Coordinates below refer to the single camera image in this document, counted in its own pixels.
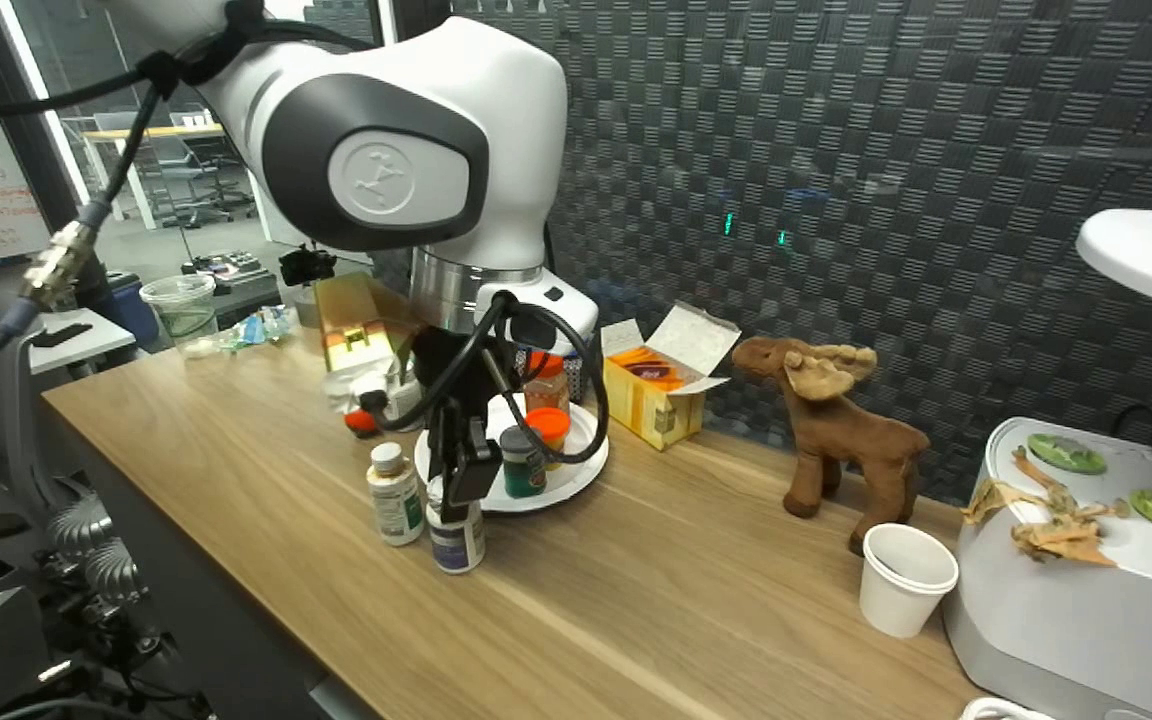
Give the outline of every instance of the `dark wall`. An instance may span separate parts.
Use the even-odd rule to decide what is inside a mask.
[[[968,497],[1003,417],[1109,428],[1152,402],[1152,298],[1072,252],[1097,208],[1152,208],[1152,4],[453,13],[566,67],[555,259],[602,318],[654,329],[692,298],[743,330],[871,343],[860,401],[930,437],[922,492],[944,499]],[[761,389],[727,384],[706,410],[785,445]]]

